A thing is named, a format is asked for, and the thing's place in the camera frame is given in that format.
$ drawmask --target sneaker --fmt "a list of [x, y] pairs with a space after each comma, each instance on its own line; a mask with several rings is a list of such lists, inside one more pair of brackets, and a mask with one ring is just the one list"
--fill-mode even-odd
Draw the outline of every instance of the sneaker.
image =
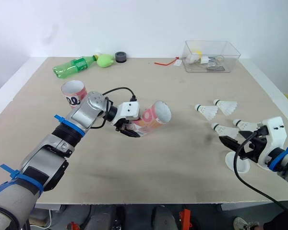
[[259, 223], [248, 223], [241, 217], [236, 217], [233, 222], [234, 230], [251, 230], [253, 227], [259, 226]]

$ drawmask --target white circular base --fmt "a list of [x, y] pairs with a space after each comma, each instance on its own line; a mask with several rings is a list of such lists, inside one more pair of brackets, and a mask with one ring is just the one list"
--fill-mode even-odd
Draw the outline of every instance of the white circular base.
[[[229, 152], [226, 154], [225, 163], [230, 170], [234, 171], [234, 156], [235, 152]], [[239, 173], [247, 173], [250, 170], [250, 162], [248, 159], [241, 160], [239, 157], [237, 159], [237, 170]]]

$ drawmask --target pink paper cup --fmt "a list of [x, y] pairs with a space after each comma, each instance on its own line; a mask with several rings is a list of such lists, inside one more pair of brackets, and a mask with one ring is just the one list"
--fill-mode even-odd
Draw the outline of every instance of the pink paper cup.
[[156, 101], [149, 109], [146, 109], [142, 113], [140, 119], [132, 121], [128, 125], [128, 129], [135, 131], [140, 136], [144, 136], [168, 123], [171, 118], [172, 113], [168, 105], [162, 101]]
[[69, 105], [74, 108], [80, 104], [80, 101], [87, 95], [86, 88], [82, 81], [71, 80], [61, 87]]

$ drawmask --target white shuttlecock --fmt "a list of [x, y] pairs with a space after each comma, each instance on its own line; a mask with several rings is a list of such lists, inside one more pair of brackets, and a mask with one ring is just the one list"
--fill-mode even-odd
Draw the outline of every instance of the white shuttlecock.
[[218, 123], [212, 123], [211, 128], [219, 134], [219, 136], [229, 136], [235, 139], [238, 135], [238, 128], [231, 128], [226, 126], [221, 126]]
[[241, 121], [240, 119], [234, 119], [232, 123], [234, 124], [234, 126], [237, 126], [242, 131], [254, 132], [258, 129], [257, 123]]
[[208, 121], [212, 120], [217, 113], [217, 106], [215, 105], [205, 106], [197, 104], [194, 109], [204, 115]]
[[219, 107], [220, 110], [225, 114], [225, 116], [232, 114], [238, 105], [237, 102], [220, 101], [219, 99], [215, 99], [213, 101], [213, 104], [215, 104], [217, 107]]

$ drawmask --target red string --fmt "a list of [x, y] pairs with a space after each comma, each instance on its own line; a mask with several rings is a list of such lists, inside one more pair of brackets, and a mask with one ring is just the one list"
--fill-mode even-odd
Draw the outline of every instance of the red string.
[[158, 63], [158, 62], [154, 62], [156, 65], [161, 65], [161, 66], [168, 66], [168, 65], [170, 65], [170, 64], [172, 64], [172, 63], [174, 63], [177, 59], [179, 59], [179, 57], [175, 57], [175, 60], [174, 61], [171, 61], [170, 63], [168, 63], [168, 64], [163, 64], [163, 63]]

